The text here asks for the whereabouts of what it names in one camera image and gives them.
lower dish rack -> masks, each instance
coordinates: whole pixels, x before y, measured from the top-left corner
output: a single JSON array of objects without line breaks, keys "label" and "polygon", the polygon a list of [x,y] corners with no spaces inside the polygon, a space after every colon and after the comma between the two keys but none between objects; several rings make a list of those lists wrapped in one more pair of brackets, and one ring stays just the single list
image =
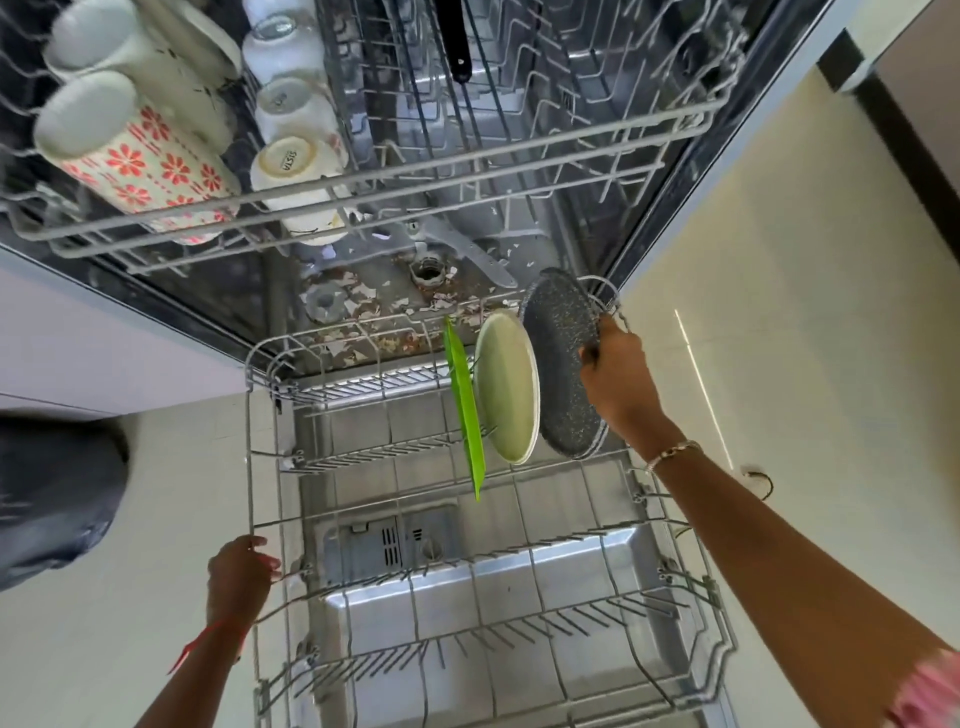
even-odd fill
[{"label": "lower dish rack", "polygon": [[[622,442],[577,462],[540,442],[522,466],[488,449],[474,500],[435,334],[512,304],[262,345],[278,353],[248,369],[251,531],[285,578],[252,633],[256,725],[603,728],[717,699],[735,639],[706,556]],[[429,353],[385,360],[409,336]],[[372,363],[330,372],[329,342]],[[272,447],[251,427],[260,384]]]}]

hand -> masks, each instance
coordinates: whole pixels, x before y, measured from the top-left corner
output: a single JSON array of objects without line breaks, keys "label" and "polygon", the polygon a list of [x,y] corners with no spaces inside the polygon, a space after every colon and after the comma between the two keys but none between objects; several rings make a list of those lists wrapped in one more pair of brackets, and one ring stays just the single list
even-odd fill
[{"label": "hand", "polygon": [[663,414],[640,338],[622,330],[609,314],[600,317],[599,327],[599,347],[580,349],[580,379],[590,404],[616,434],[635,448],[642,443],[641,456],[676,445],[683,438]]},{"label": "hand", "polygon": [[266,543],[263,536],[240,536],[210,559],[207,624],[226,620],[243,629],[253,626],[267,601],[271,583],[281,576],[279,559],[254,550]]}]

cup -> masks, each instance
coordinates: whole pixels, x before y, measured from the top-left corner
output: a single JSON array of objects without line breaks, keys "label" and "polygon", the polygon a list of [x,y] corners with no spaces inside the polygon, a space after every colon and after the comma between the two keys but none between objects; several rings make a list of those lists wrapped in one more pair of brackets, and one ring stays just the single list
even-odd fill
[{"label": "cup", "polygon": [[240,78],[243,56],[227,31],[189,0],[135,0],[147,20],[169,41],[205,84],[220,88]]},{"label": "cup", "polygon": [[[340,159],[329,145],[319,139],[285,136],[260,150],[256,159],[253,160],[250,170],[250,183],[254,190],[261,191],[279,189],[297,182],[337,177],[343,173],[344,168]],[[264,205],[272,210],[313,205],[333,199],[331,192],[338,199],[350,197],[349,189],[342,184],[338,184],[332,187],[329,192],[325,189],[295,192],[264,200]],[[345,206],[347,214],[353,211],[352,208]],[[341,229],[339,232],[323,237],[308,238],[301,241],[307,245],[326,245],[339,240],[348,232],[340,211],[336,209],[294,214],[284,217],[282,220],[284,227],[293,235],[309,235],[311,232]]]},{"label": "cup", "polygon": [[268,144],[284,136],[320,139],[347,166],[349,154],[340,137],[337,111],[324,88],[299,76],[279,76],[256,94],[256,125]]},{"label": "cup", "polygon": [[69,6],[54,21],[43,58],[65,81],[102,70],[130,77],[164,117],[195,133],[218,155],[233,140],[232,110],[132,0],[79,0]]},{"label": "cup", "polygon": [[[47,161],[127,213],[240,193],[240,183],[211,149],[116,71],[86,74],[62,86],[40,110],[34,145]],[[236,211],[225,205],[146,225],[156,232],[178,231],[232,219]],[[218,234],[188,235],[179,242],[198,245]]]},{"label": "cup", "polygon": [[316,23],[317,9],[313,3],[314,0],[243,0],[243,9],[251,28],[278,12],[291,12]]},{"label": "cup", "polygon": [[261,20],[247,33],[243,58],[262,85],[291,73],[319,78],[324,73],[324,42],[316,23],[282,12]]}]

wire rack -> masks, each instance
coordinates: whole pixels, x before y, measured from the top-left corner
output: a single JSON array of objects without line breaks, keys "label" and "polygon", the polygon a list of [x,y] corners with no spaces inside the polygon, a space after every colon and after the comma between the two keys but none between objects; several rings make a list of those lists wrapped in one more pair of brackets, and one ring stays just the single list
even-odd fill
[{"label": "wire rack", "polygon": [[[225,161],[247,191],[229,201],[240,206],[235,220],[189,229],[220,233],[209,244],[180,246],[172,240],[183,231],[145,227],[169,210],[118,214],[47,164],[30,129],[57,86],[39,49],[65,4],[27,0],[3,10],[0,113],[9,133],[0,143],[0,189],[21,237],[67,258],[110,255],[147,274],[296,242],[303,236],[288,235],[278,220],[343,204],[283,212],[263,205],[271,196],[332,189],[330,181],[249,191],[247,170],[261,146],[249,77],[224,91],[241,122]],[[235,6],[220,0],[207,9],[219,21],[235,16]],[[473,76],[458,85],[440,52],[432,3],[321,0],[318,9],[350,147],[336,184],[352,191],[349,205],[359,210],[350,216],[341,207],[342,217],[365,236],[427,212],[487,208],[490,229],[477,234],[509,233],[529,227],[526,207],[574,189],[587,207],[634,205],[664,167],[667,148],[709,129],[744,58],[745,35],[726,0],[468,0]]]},{"label": "wire rack", "polygon": [[[474,501],[437,333],[504,300],[261,345],[280,352],[248,369],[251,531],[280,542],[285,577],[252,635],[257,725],[612,728],[716,700],[736,642],[707,557],[622,443],[577,462],[540,444],[521,466],[488,451]],[[329,371],[331,331],[370,363]],[[378,355],[411,335],[430,354]],[[271,447],[252,428],[262,385]],[[371,533],[393,554],[372,570],[348,548]]]}]

black handle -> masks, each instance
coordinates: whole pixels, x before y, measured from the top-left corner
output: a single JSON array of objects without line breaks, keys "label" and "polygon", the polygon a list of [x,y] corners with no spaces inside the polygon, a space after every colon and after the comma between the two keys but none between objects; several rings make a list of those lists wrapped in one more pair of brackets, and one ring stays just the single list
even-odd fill
[{"label": "black handle", "polygon": [[467,29],[464,27],[464,8],[461,0],[434,0],[440,37],[444,40],[446,62],[450,75],[458,84],[465,84],[473,75]]}]

